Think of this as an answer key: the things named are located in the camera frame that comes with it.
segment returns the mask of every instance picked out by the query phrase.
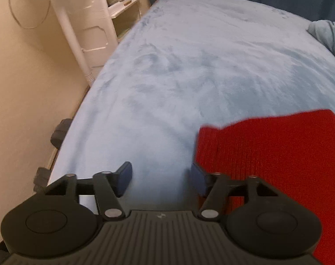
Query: shelf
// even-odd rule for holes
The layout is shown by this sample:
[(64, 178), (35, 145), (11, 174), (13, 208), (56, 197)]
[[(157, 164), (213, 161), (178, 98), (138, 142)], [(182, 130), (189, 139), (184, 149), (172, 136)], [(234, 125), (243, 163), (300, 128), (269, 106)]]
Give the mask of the shelf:
[(139, 5), (133, 4), (132, 7), (126, 9), (117, 18), (112, 19), (113, 26), (116, 31), (117, 41), (120, 43), (126, 36), (128, 31), (138, 22), (140, 19)]
[(123, 38), (128, 34), (130, 29), (126, 29), (123, 33), (121, 33), (118, 37), (117, 37), (117, 40), (119, 43), (122, 42)]
[(138, 1), (139, 0), (123, 0), (122, 2), (117, 2), (116, 4), (109, 7), (110, 17), (112, 19), (117, 18), (120, 14), (129, 9)]

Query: red fabric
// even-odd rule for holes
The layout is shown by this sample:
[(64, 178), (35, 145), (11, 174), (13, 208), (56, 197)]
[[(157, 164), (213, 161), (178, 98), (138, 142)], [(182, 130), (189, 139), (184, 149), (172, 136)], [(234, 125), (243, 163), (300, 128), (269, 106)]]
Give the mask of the red fabric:
[[(335, 265), (335, 114), (317, 110), (202, 127), (196, 162), (242, 180), (257, 175), (317, 214), (323, 226), (314, 253)], [(235, 208), (240, 200), (233, 200)]]

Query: light blue blanket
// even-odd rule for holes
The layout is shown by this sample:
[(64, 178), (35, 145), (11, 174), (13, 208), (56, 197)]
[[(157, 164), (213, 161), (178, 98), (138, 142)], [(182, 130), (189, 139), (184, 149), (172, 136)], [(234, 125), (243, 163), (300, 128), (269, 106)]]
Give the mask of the light blue blanket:
[(50, 182), (128, 160), (125, 209), (194, 208), (188, 168), (200, 126), (335, 112), (335, 57), (309, 23), (247, 0), (160, 0), (95, 81)]
[(308, 33), (325, 45), (335, 56), (335, 22), (328, 20), (311, 22)]

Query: beige wall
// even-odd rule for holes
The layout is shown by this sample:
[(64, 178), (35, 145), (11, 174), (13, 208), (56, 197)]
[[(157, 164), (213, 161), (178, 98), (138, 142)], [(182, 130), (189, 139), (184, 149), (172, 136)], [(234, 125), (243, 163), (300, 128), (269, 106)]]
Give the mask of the beige wall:
[[(30, 27), (43, 18), (48, 0), (12, 4)], [(73, 114), (86, 87), (52, 8), (41, 26), (22, 30), (0, 0), (0, 222), (32, 194), (32, 178), (54, 149), (53, 129)]]

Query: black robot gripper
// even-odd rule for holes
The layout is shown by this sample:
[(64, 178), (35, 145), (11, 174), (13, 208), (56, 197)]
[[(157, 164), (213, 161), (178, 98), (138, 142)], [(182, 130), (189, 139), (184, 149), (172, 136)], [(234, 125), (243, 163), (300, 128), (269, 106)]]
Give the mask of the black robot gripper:
[[(126, 215), (118, 197), (131, 178), (125, 162), (91, 179), (67, 174), (27, 199), (2, 221), (11, 253), (3, 264), (320, 264), (312, 256), (319, 219), (260, 178), (230, 180), (193, 164), (190, 181), (206, 198), (200, 210)], [(79, 195), (95, 196), (98, 215)], [(229, 196), (245, 204), (225, 215)]]

